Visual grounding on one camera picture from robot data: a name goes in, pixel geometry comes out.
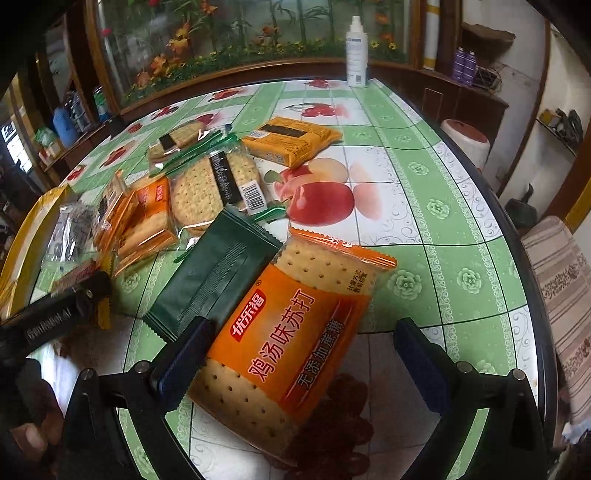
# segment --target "green tablecloth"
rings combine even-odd
[[[437,416],[422,405],[387,333],[399,318],[412,317],[454,361],[466,360],[480,371],[501,375],[515,367],[523,369],[537,396],[537,359],[527,299],[497,220],[447,145],[379,81],[357,90],[345,82],[326,80],[275,82],[184,100],[103,142],[66,181],[84,202],[95,205],[117,169],[123,170],[128,183],[147,173],[148,144],[183,121],[200,118],[211,127],[232,123],[235,132],[245,135],[279,115],[343,132],[343,140],[319,156],[347,167],[348,185],[357,202],[356,209],[334,225],[300,227],[398,259],[394,275],[379,285],[343,366],[370,385],[364,416],[372,422],[375,435],[362,448],[371,459],[369,477],[373,478],[372,471],[386,471],[395,478],[393,472],[410,464],[437,423]],[[117,158],[113,152],[122,147],[124,153]],[[267,161],[257,162],[262,174],[282,170]],[[267,225],[282,240],[288,227],[288,220]],[[177,268],[176,256],[177,251],[162,252],[125,271],[116,280],[113,308],[139,319]],[[71,267],[45,263],[34,295],[48,292],[51,282]],[[96,346],[93,366],[99,373],[123,365],[128,369],[140,359],[152,359],[162,347],[162,341],[140,320],[134,321],[132,329],[115,330],[108,342],[117,348],[105,353]],[[46,364],[54,361],[47,349],[37,356]],[[109,366],[102,371],[104,364]],[[59,390],[59,375],[54,376],[54,388]],[[259,453],[191,402],[185,401],[167,418],[207,478],[282,478]],[[486,412],[481,411],[451,477],[465,471],[485,418]],[[128,416],[122,414],[121,420],[142,474],[155,478]]]

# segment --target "striped cushion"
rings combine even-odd
[[[591,414],[591,269],[559,218],[545,218],[522,241],[550,317],[574,425]]]

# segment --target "brand logo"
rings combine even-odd
[[[265,294],[261,290],[256,289],[252,294],[251,299],[246,302],[246,305],[244,305],[238,318],[234,320],[234,323],[232,324],[230,334],[234,340],[237,342],[242,340],[244,333],[249,325],[254,322],[256,316],[261,312],[266,301],[267,298],[265,297]]]
[[[37,337],[57,327],[65,320],[72,317],[70,309],[65,308],[62,312],[58,312],[55,315],[51,315],[46,320],[39,322],[37,326],[25,330],[25,334],[30,342],[33,342]]]

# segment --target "round cracker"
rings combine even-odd
[[[226,156],[239,187],[259,180],[252,157],[242,152],[232,152]],[[205,230],[222,211],[224,205],[208,157],[199,159],[177,179],[171,204],[174,217],[181,225],[190,227],[191,231]]]

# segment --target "dark green package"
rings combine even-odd
[[[225,207],[187,254],[144,321],[167,342],[198,315],[217,323],[228,317],[282,243],[234,207]]]

